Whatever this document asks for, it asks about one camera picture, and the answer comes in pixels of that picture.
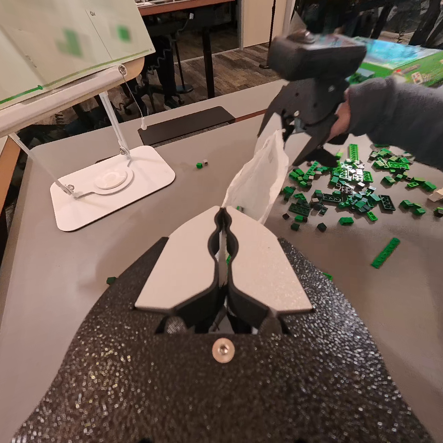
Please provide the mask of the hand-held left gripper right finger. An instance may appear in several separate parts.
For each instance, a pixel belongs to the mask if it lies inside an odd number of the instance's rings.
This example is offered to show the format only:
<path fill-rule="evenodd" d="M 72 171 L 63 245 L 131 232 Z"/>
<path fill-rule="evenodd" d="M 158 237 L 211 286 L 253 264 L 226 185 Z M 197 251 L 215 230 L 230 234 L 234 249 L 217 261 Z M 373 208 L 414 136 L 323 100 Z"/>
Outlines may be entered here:
<path fill-rule="evenodd" d="M 308 313 L 313 306 L 278 238 L 263 224 L 225 207 L 228 305 L 251 327 L 264 319 Z"/>

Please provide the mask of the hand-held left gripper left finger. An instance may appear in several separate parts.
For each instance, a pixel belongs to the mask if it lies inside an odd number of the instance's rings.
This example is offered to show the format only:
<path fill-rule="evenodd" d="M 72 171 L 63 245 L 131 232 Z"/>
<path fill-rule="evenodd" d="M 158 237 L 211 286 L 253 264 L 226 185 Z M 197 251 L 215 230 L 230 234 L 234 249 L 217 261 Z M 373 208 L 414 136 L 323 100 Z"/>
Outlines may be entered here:
<path fill-rule="evenodd" d="M 190 328 L 210 317 L 219 299 L 219 251 L 223 210 L 212 207 L 167 239 L 135 307 L 180 317 Z"/>

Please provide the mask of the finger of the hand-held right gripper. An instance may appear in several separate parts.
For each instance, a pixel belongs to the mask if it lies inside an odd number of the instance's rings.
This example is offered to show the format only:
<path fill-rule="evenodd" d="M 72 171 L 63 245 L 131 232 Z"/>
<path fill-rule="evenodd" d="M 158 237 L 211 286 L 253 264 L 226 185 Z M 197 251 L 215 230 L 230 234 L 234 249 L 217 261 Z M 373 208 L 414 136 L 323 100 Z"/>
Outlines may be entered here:
<path fill-rule="evenodd" d="M 315 149 L 317 149 L 321 145 L 322 145 L 322 136 L 319 135 L 311 136 L 309 141 L 300 151 L 300 153 L 297 154 L 296 159 L 292 162 L 292 165 L 297 167 L 301 163 L 309 161 L 308 157 L 312 154 L 312 152 Z"/>
<path fill-rule="evenodd" d="M 276 132 L 279 133 L 282 138 L 284 138 L 285 129 L 282 116 L 281 114 L 272 110 L 266 110 L 258 131 L 258 139 L 267 139 Z"/>

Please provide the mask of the white printed paper bag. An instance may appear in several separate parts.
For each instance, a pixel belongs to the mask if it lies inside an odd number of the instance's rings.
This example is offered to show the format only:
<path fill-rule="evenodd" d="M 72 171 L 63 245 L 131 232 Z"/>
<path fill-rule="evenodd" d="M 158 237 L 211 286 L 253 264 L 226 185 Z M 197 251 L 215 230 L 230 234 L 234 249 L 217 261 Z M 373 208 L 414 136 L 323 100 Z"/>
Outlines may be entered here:
<path fill-rule="evenodd" d="M 223 228 L 219 252 L 220 277 L 224 284 L 228 284 L 231 258 L 226 248 L 225 207 L 233 207 L 264 225 L 284 183 L 288 164 L 283 138 L 276 132 L 267 139 L 258 139 L 253 158 L 228 186 L 222 204 Z"/>

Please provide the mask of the pile of green toy bricks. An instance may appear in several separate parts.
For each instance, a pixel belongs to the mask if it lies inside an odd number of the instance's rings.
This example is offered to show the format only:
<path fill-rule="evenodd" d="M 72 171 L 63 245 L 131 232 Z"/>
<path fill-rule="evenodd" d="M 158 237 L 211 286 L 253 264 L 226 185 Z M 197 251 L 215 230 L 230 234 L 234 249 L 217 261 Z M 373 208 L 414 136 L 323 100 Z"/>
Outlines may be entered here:
<path fill-rule="evenodd" d="M 404 184 L 406 190 L 419 189 L 427 196 L 438 190 L 431 181 L 410 174 L 414 161 L 410 153 L 394 154 L 389 145 L 372 144 L 370 148 L 368 165 L 360 155 L 359 164 L 353 163 L 347 149 L 347 157 L 342 151 L 335 154 L 337 165 L 334 168 L 308 161 L 306 171 L 297 167 L 289 172 L 290 184 L 283 187 L 279 195 L 285 204 L 289 204 L 282 218 L 288 220 L 290 213 L 295 215 L 292 230 L 298 230 L 299 224 L 307 222 L 313 213 L 325 215 L 332 205 L 362 215 L 372 223 L 378 220 L 374 213 L 376 207 L 385 212 L 394 212 L 397 205 L 389 195 L 377 191 L 374 175 L 369 168 L 385 174 L 380 179 L 384 188 Z M 432 209 L 433 216 L 442 218 L 442 201 L 431 203 L 438 204 Z"/>

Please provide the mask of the person's right forearm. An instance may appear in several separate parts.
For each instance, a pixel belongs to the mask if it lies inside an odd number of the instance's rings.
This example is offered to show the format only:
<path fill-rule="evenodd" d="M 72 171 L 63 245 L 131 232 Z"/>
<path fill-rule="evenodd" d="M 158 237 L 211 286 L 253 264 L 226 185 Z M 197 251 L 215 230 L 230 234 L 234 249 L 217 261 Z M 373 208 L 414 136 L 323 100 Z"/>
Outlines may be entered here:
<path fill-rule="evenodd" d="M 348 92 L 354 136 L 389 144 L 412 154 L 419 163 L 443 170 L 443 89 L 375 78 Z"/>

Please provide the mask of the grey desk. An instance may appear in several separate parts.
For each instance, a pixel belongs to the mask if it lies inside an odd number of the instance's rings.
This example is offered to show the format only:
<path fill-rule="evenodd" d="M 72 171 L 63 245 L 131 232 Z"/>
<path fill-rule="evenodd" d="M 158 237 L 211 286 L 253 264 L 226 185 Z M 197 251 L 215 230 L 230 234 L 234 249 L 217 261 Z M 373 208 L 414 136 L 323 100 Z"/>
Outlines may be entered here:
<path fill-rule="evenodd" d="M 26 166 L 1 266 L 1 442 L 10 442 L 47 391 L 86 314 L 119 276 L 160 237 L 223 202 L 250 160 L 257 132 L 282 80 L 154 114 L 148 125 L 221 106 L 236 122 L 158 148 L 175 172 L 172 185 L 76 232 L 58 229 L 39 164 Z M 207 159 L 208 166 L 196 168 Z M 276 203 L 266 227 L 333 276 L 373 335 L 403 398 L 435 441 L 442 442 L 442 218 L 424 191 L 404 184 L 377 191 L 397 205 L 378 221 L 345 217 L 330 207 L 298 232 Z M 379 268 L 373 259 L 401 242 Z"/>

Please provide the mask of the person's right hand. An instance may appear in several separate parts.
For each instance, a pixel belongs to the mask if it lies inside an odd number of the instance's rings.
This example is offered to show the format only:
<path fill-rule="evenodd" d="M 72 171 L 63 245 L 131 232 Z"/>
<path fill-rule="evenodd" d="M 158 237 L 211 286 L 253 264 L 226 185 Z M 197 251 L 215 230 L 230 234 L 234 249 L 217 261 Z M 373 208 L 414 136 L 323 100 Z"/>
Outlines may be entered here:
<path fill-rule="evenodd" d="M 329 141 L 335 137 L 347 133 L 349 129 L 351 111 L 348 99 L 345 99 L 345 101 L 339 105 L 335 112 L 335 116 L 337 117 L 337 120 L 330 130 Z"/>

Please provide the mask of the white paper sheet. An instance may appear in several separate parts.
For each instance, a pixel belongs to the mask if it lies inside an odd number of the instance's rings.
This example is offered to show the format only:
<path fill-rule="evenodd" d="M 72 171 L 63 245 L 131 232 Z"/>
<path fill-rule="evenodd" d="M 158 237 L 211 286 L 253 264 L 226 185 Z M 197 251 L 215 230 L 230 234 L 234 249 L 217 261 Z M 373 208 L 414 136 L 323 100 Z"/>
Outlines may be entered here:
<path fill-rule="evenodd" d="M 291 20 L 285 29 L 285 36 L 302 36 L 307 31 L 305 23 L 297 12 L 293 13 Z"/>

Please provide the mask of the black floor stand pole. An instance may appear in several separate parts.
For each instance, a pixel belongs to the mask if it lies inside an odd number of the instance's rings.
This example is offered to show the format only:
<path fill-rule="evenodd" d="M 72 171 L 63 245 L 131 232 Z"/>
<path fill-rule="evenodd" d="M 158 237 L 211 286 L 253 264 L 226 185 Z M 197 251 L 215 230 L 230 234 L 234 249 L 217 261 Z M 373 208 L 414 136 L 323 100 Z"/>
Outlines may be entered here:
<path fill-rule="evenodd" d="M 270 69 L 269 68 L 269 50 L 272 43 L 272 37 L 273 37 L 273 26 L 274 26 L 274 19 L 275 19 L 275 8 L 276 8 L 276 0 L 273 0 L 272 4 L 272 10 L 271 10 L 271 22 L 270 22 L 270 33 L 269 33 L 269 42 L 268 42 L 268 53 L 266 61 L 259 64 L 260 69 Z"/>

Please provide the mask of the white door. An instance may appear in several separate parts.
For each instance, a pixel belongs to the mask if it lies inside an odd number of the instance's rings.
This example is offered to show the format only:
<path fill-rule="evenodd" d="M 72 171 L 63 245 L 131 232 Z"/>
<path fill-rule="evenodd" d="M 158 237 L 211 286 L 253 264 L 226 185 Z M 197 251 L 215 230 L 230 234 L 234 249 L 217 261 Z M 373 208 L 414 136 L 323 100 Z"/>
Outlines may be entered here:
<path fill-rule="evenodd" d="M 251 47 L 269 42 L 271 24 L 272 36 L 286 33 L 295 6 L 294 0 L 277 0 L 272 19 L 273 0 L 238 1 L 239 47 Z"/>

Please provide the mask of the white book stand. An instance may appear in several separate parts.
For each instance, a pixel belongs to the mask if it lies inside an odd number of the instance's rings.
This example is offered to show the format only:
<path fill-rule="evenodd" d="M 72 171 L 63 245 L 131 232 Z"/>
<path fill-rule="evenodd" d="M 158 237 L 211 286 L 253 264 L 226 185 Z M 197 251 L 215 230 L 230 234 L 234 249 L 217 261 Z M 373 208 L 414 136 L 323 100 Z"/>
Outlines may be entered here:
<path fill-rule="evenodd" d="M 151 146 L 129 149 L 107 90 L 138 76 L 144 57 L 110 67 L 51 92 L 1 109 L 1 137 L 8 136 L 54 180 L 50 187 L 58 229 L 72 232 L 173 183 L 175 173 Z M 17 131 L 94 95 L 99 95 L 119 144 L 119 154 L 60 179 L 37 158 Z"/>

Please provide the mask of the green cardboard toy box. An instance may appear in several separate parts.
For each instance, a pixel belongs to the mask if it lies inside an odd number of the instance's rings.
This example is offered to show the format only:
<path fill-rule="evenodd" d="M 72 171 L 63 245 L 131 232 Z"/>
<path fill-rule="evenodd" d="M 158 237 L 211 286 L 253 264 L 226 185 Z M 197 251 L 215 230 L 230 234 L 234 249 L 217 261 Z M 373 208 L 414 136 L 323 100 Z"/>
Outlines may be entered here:
<path fill-rule="evenodd" d="M 355 40 L 365 45 L 367 54 L 357 71 L 348 78 L 350 84 L 392 75 L 408 84 L 427 87 L 442 84 L 441 50 L 363 37 L 356 37 Z"/>

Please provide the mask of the long narrow green plate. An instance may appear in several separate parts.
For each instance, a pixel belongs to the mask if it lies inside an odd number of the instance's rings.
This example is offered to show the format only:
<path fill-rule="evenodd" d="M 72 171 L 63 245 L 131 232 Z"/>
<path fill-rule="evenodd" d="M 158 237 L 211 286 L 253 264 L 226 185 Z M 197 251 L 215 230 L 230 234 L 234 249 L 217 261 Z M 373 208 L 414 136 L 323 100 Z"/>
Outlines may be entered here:
<path fill-rule="evenodd" d="M 373 259 L 371 266 L 375 269 L 379 269 L 386 260 L 392 255 L 395 249 L 400 244 L 400 240 L 393 237 L 389 243 L 383 248 L 383 250 Z"/>

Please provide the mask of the black office chair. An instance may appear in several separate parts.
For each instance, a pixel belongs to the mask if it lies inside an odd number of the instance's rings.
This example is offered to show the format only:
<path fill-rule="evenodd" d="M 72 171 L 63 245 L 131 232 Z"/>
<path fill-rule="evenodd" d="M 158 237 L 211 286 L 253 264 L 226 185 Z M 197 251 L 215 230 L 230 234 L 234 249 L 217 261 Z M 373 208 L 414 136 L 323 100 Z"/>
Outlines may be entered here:
<path fill-rule="evenodd" d="M 182 104 L 180 103 L 175 82 L 174 57 L 171 41 L 166 36 L 152 36 L 151 41 L 155 52 L 145 56 L 141 77 L 142 79 L 146 79 L 148 72 L 155 70 L 163 90 L 164 108 L 166 110 L 178 108 Z M 147 116 L 148 110 L 142 100 L 143 89 L 138 84 L 136 78 L 126 80 L 121 87 L 127 96 L 134 99 L 141 116 Z"/>

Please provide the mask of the wooden background table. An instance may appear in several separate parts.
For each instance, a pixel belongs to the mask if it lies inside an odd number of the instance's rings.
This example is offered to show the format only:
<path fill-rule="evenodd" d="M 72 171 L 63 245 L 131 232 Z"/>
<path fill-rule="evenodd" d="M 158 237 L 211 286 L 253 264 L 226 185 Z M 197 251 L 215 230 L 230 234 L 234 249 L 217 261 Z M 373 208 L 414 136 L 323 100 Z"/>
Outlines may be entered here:
<path fill-rule="evenodd" d="M 198 30 L 202 35 L 207 97 L 215 97 L 211 30 L 216 26 L 236 24 L 237 1 L 183 0 L 136 1 L 142 17 L 148 19 L 150 36 L 165 35 L 178 38 L 184 30 Z"/>

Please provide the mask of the instruction booklet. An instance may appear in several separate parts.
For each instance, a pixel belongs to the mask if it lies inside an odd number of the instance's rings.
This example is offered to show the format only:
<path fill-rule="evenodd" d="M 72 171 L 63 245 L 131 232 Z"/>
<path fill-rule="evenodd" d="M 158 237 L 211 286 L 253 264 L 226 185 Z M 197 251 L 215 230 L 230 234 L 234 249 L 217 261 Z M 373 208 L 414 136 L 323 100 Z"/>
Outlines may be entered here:
<path fill-rule="evenodd" d="M 155 52 L 135 1 L 2 0 L 1 109 Z"/>

